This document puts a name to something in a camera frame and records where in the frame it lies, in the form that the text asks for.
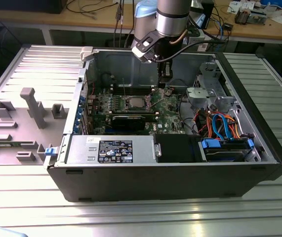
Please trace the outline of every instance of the table leg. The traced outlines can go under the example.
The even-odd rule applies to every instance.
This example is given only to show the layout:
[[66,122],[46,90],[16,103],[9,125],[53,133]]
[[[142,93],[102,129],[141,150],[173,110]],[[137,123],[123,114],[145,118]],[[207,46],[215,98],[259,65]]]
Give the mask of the table leg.
[[54,45],[54,40],[49,28],[42,28],[42,34],[46,45]]

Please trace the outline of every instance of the computer case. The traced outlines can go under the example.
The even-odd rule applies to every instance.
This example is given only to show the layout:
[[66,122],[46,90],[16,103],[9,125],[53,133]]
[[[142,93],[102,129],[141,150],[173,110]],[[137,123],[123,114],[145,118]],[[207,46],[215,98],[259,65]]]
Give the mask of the computer case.
[[0,0],[0,10],[35,11],[59,14],[67,0]]

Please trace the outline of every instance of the side panel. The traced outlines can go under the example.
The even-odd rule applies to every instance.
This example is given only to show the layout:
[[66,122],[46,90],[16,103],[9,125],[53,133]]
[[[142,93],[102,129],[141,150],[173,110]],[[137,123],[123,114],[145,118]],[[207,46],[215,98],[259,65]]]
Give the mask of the side panel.
[[[245,111],[247,111],[248,115],[250,116],[256,128],[258,129],[260,135],[262,136],[273,157],[282,164],[281,144],[279,143],[271,128],[268,126],[262,114],[256,107],[253,99],[248,94],[247,90],[245,89],[239,77],[236,75],[236,72],[231,67],[227,58],[224,56],[223,53],[218,53],[217,58],[219,59],[219,62],[223,67],[226,76],[228,77],[227,79],[229,80],[229,85],[232,87],[232,90],[236,92],[235,94],[237,95],[237,100],[240,102],[241,106],[245,108]],[[267,180],[276,180],[281,175],[282,166],[280,166],[277,172],[267,177]]]
[[68,201],[241,197],[279,164],[83,167],[47,171]]

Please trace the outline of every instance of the sticker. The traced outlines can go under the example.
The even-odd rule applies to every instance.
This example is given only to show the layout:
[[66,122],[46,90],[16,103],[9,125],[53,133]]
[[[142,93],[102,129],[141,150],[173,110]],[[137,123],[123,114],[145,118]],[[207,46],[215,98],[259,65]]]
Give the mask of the sticker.
[[132,141],[100,141],[99,163],[133,163]]
[[100,137],[87,137],[86,143],[99,143]]

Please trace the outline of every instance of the table surface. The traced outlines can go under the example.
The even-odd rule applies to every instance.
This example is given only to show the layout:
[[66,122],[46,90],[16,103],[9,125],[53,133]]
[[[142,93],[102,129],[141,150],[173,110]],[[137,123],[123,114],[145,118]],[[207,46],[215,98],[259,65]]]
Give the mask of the table surface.
[[[81,5],[97,3],[96,0],[81,0]],[[265,25],[247,24],[238,25],[234,23],[234,14],[227,13],[229,0],[216,0],[216,7],[220,16],[225,22],[233,24],[231,36],[259,39],[282,40],[282,24],[267,19]],[[112,0],[103,0],[97,6],[89,6],[86,10],[97,9],[109,4]],[[76,2],[70,5],[70,8],[78,11],[79,7]],[[73,13],[64,9],[61,14],[48,14],[38,12],[22,12],[22,11],[0,11],[0,20],[3,22],[14,23],[29,23],[29,24],[47,24],[47,25],[63,25],[63,26],[84,26],[84,27],[99,27],[99,28],[114,28],[115,14],[117,5],[104,8],[97,11],[96,20],[84,16],[83,14]],[[124,29],[132,28],[132,4],[124,5]],[[218,34],[218,30],[214,23],[210,23],[207,31],[213,35]]]

